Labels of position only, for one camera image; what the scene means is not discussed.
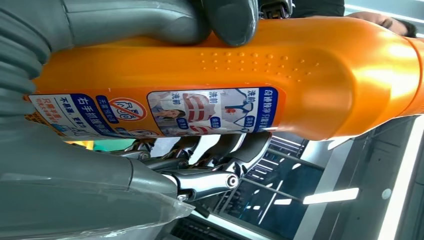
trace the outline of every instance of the gloved hand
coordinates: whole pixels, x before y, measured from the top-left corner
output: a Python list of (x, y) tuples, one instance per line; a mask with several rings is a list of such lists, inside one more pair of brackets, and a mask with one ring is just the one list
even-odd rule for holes
[[(236, 47), (249, 42), (259, 18), (257, 0), (63, 0), (63, 9), (69, 23), (62, 25), (68, 25), (73, 40), (70, 47), (135, 36), (192, 45), (204, 41), (211, 29)], [(39, 14), (46, 22), (57, 21), (54, 16)]]
[(230, 46), (242, 46), (255, 34), (258, 23), (257, 0), (203, 0), (203, 8), (213, 32)]

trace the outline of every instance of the ceiling light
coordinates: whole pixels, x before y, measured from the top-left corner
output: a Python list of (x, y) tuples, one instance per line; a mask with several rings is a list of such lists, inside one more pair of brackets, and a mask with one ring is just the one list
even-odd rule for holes
[(378, 240), (394, 240), (424, 132), (424, 116), (415, 119), (406, 144)]
[(296, 163), (292, 168), (291, 168), (291, 170), (294, 170), (294, 169), (297, 169), (298, 167), (300, 167), (300, 166), (302, 166), (302, 164), (300, 164), (300, 163)]
[(319, 193), (305, 197), (303, 200), (303, 204), (320, 204), (352, 200), (358, 197), (358, 193), (359, 188), (350, 188), (340, 191)]
[(274, 202), (274, 205), (290, 205), (292, 203), (292, 200), (289, 199), (277, 199)]

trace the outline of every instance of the gloved finger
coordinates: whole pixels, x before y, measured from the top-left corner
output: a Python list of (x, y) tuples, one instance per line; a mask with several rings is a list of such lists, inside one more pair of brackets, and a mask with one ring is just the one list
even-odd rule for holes
[(226, 44), (238, 47), (254, 36), (258, 0), (202, 0), (206, 17), (215, 34)]

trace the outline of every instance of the person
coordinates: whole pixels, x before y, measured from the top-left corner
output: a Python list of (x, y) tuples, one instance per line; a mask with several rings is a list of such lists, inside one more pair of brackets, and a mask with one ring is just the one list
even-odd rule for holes
[[(293, 0), (292, 18), (343, 17), (344, 0)], [(417, 27), (412, 23), (374, 12), (354, 12), (345, 17), (362, 19), (380, 25), (395, 34), (416, 38)]]
[(183, 110), (179, 110), (179, 109), (165, 110), (163, 108), (157, 109), (152, 114), (154, 116), (154, 119), (156, 119), (156, 121), (177, 119), (177, 118), (182, 118), (186, 116), (186, 113)]

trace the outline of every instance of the printed label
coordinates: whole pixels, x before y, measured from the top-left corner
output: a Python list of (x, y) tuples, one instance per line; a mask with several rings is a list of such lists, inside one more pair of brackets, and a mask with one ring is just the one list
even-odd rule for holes
[(149, 89), (29, 95), (37, 112), (25, 117), (75, 141), (251, 133), (276, 127), (285, 102), (273, 87)]
[(115, 98), (110, 101), (113, 113), (122, 121), (135, 122), (143, 120), (146, 117), (144, 106), (129, 98)]
[(151, 114), (166, 136), (252, 133), (272, 126), (273, 87), (151, 92)]
[(44, 119), (58, 132), (78, 139), (117, 137), (95, 102), (85, 94), (28, 96)]

